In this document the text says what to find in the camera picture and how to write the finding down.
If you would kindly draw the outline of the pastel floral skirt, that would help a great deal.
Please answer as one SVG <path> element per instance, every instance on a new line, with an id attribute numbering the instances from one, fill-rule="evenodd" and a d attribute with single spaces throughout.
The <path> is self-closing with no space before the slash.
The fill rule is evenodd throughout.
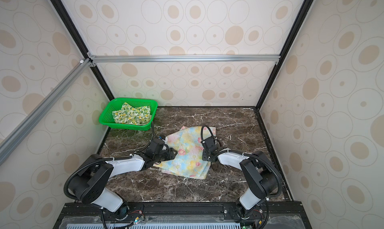
<path id="1" fill-rule="evenodd" d="M 201 131 L 203 137 L 208 138 L 216 135 L 216 128 L 208 129 L 201 127 L 182 127 L 178 132 L 167 136 L 167 145 L 178 154 L 171 161 L 161 162 L 156 165 L 161 172 L 185 178 L 204 180 L 207 177 L 211 163 L 202 160 L 203 146 L 201 144 Z"/>

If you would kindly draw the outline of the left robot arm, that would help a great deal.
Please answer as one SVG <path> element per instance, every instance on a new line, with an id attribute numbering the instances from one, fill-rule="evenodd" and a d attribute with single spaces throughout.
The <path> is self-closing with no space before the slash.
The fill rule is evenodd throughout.
<path id="1" fill-rule="evenodd" d="M 94 204 L 116 213 L 124 207 L 124 200 L 108 190 L 109 179 L 130 173 L 147 170 L 161 162 L 176 158 L 177 150 L 167 145 L 167 140 L 154 138 L 138 152 L 121 158 L 103 158 L 91 155 L 64 184 L 64 194 L 83 204 Z"/>

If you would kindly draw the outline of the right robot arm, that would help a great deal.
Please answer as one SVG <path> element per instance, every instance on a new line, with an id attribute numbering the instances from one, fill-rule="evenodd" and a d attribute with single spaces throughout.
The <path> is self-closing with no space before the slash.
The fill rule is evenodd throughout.
<path id="1" fill-rule="evenodd" d="M 242 218 L 248 217 L 255 206 L 281 195 L 282 176 L 263 152 L 251 154 L 225 149 L 215 136 L 202 140 L 201 144 L 204 161 L 219 162 L 243 172 L 248 189 L 237 201 L 237 213 Z"/>

